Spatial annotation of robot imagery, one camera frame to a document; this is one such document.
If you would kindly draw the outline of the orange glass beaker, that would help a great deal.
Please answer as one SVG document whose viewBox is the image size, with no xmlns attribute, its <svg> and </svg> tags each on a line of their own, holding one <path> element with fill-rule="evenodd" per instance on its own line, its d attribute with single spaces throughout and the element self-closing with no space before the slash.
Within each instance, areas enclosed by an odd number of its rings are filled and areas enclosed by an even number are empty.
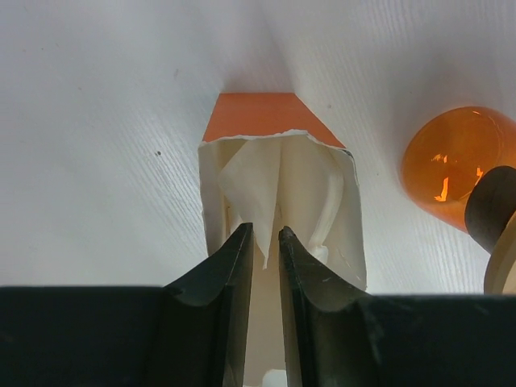
<svg viewBox="0 0 516 387">
<path fill-rule="evenodd" d="M 515 120 L 482 106 L 464 106 L 433 118 L 402 158 L 402 186 L 427 213 L 465 231 L 472 190 L 497 166 L 515 166 Z"/>
</svg>

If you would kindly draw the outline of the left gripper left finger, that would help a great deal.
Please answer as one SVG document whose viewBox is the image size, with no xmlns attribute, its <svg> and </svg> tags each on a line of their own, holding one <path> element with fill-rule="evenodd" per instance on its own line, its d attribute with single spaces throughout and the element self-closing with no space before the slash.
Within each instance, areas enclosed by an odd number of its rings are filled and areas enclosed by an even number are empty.
<svg viewBox="0 0 516 387">
<path fill-rule="evenodd" d="M 4 286 L 4 386 L 241 386 L 253 228 L 164 287 Z"/>
</svg>

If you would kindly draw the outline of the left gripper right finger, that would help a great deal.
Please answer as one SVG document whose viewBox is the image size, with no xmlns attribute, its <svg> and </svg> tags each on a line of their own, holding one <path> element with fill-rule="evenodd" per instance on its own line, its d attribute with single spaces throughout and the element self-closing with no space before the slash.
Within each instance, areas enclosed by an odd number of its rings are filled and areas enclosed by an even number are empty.
<svg viewBox="0 0 516 387">
<path fill-rule="evenodd" d="M 512 386 L 515 299 L 370 295 L 279 234 L 290 386 Z"/>
</svg>

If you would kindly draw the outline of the orange filter box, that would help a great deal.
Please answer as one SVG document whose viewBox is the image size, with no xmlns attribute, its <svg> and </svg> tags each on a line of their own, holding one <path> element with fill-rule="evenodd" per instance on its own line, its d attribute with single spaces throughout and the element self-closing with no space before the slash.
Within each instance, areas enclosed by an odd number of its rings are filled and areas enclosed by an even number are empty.
<svg viewBox="0 0 516 387">
<path fill-rule="evenodd" d="M 206 246 L 253 225 L 254 261 L 243 382 L 286 383 L 279 242 L 303 247 L 359 289 L 367 287 L 360 190 L 352 154 L 290 93 L 218 96 L 198 149 Z"/>
</svg>

